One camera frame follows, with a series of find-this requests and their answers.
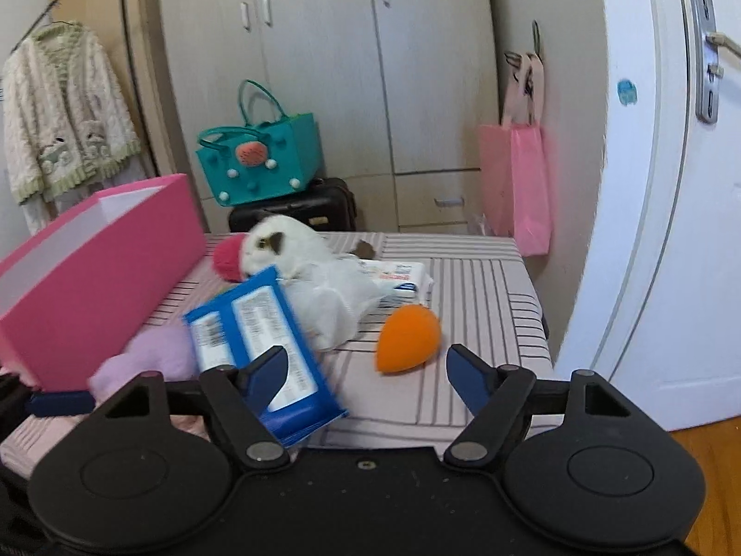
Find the black clothes rack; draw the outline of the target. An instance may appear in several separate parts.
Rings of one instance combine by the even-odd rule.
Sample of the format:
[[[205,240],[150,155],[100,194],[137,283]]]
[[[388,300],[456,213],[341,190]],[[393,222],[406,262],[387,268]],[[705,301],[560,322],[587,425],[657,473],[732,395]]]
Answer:
[[[136,29],[133,28],[133,4],[134,0],[43,0],[43,6],[31,23],[25,26],[13,46],[19,48],[25,39],[37,33],[40,28],[54,23],[79,21],[93,29],[117,74],[134,129],[141,140],[143,167],[147,175],[155,177],[159,174],[158,164],[152,152],[134,60]]]

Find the blue wet wipes pack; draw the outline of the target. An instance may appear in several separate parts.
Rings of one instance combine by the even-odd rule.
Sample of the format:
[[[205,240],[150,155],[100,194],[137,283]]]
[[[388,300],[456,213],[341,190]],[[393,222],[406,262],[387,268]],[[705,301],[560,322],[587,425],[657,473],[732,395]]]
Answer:
[[[270,402],[252,409],[286,447],[346,416],[330,391],[274,266],[189,311],[185,323],[198,369],[245,368],[273,347],[288,356],[288,374]]]

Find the pink cardboard box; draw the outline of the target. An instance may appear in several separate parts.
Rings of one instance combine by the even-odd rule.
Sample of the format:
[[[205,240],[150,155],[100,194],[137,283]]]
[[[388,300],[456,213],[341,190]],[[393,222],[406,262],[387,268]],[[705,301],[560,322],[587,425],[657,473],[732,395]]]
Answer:
[[[205,253],[186,176],[94,193],[2,260],[2,366],[84,389]]]

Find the white tissue pack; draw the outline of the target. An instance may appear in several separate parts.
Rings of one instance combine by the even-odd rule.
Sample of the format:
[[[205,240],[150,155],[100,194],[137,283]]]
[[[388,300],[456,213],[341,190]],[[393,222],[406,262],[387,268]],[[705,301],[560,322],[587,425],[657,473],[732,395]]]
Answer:
[[[360,260],[360,266],[381,292],[384,306],[425,305],[433,278],[420,262]]]

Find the white door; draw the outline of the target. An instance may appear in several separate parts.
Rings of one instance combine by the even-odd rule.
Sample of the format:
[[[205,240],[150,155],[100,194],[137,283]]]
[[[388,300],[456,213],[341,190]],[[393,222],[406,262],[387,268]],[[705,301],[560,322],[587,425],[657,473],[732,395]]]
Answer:
[[[555,368],[602,374],[668,430],[740,413],[740,57],[696,117],[690,0],[604,0],[607,136],[584,274]],[[713,0],[740,44],[740,0]],[[638,102],[622,106],[630,79]]]

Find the black suitcase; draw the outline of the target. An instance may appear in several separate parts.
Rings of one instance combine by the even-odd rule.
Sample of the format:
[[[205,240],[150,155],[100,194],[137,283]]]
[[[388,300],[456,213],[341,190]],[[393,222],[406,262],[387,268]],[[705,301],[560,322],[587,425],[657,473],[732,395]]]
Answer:
[[[268,215],[284,215],[319,232],[357,229],[357,205],[344,179],[316,178],[305,191],[236,206],[227,222],[231,232],[249,232]]]

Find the pink paper shopping bag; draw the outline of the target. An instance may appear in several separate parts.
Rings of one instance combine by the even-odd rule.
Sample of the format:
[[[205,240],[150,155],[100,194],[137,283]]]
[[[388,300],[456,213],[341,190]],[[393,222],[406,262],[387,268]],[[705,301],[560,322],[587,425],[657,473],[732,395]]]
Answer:
[[[541,133],[545,70],[524,54],[509,81],[501,120],[478,127],[482,211],[496,236],[511,237],[522,256],[545,256],[553,223]]]

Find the white knit cardigan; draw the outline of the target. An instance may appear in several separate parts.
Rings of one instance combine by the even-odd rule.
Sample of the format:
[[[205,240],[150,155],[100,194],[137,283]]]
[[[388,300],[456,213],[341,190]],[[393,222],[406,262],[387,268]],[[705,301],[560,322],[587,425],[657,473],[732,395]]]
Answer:
[[[2,68],[9,186],[36,234],[104,188],[141,181],[142,143],[94,31],[76,21],[35,30]]]

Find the teal felt tote bag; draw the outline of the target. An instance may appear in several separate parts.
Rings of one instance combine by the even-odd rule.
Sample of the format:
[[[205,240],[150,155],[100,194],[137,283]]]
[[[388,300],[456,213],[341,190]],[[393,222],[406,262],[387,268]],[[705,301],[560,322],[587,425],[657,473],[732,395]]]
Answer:
[[[279,113],[275,120],[250,122],[247,89],[260,90]],[[198,133],[196,156],[217,205],[236,207],[304,191],[323,166],[314,115],[290,115],[264,85],[239,85],[240,126]]]

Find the lilac plush pouch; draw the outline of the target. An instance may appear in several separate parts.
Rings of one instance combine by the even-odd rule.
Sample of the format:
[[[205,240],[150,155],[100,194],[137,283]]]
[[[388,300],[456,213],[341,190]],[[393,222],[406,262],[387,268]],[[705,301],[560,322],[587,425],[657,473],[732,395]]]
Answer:
[[[137,375],[161,373],[168,382],[192,379],[198,372],[191,335],[186,326],[167,325],[144,330],[124,352],[103,361],[88,379],[98,403],[111,397]]]

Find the red fluffy pom-pom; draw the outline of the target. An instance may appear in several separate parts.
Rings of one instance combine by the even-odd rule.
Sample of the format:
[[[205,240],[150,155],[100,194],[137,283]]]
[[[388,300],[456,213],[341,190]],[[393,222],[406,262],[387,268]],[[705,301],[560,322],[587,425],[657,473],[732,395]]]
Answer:
[[[216,245],[212,254],[212,269],[228,283],[238,284],[246,278],[240,264],[241,248],[246,238],[246,234],[230,235]]]

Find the grey wooden wardrobe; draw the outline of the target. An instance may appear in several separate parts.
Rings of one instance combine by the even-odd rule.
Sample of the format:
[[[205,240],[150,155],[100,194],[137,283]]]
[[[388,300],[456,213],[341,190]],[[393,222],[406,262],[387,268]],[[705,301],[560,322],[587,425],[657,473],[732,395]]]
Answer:
[[[604,0],[136,0],[155,88],[148,128],[202,178],[196,137],[239,120],[242,79],[314,114],[324,169],[368,230],[459,223],[490,196],[478,136],[539,49],[553,233],[530,262],[550,346],[568,335],[593,233],[607,125]]]

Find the blue round sticker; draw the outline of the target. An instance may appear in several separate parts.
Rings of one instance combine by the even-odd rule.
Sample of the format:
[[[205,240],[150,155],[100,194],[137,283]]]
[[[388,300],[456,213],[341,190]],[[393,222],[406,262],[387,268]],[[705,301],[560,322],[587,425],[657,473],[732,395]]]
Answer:
[[[631,106],[638,102],[637,87],[630,79],[621,79],[617,83],[617,94],[622,106]]]

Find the orange makeup sponge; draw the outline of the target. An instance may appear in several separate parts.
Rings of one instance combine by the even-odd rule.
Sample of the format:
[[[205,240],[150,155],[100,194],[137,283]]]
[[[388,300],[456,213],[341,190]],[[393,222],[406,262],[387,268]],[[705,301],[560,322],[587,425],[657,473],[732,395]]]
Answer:
[[[403,305],[383,324],[376,347],[376,369],[399,374],[416,369],[440,348],[440,321],[423,305]]]

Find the white panda plush toy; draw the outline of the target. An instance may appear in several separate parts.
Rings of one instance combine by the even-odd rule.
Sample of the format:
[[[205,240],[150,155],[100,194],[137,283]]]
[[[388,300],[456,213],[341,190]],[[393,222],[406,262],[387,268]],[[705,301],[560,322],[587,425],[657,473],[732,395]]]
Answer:
[[[275,266],[282,278],[296,278],[305,266],[333,258],[333,251],[318,232],[295,218],[270,215],[242,239],[239,267],[244,278],[270,266]]]

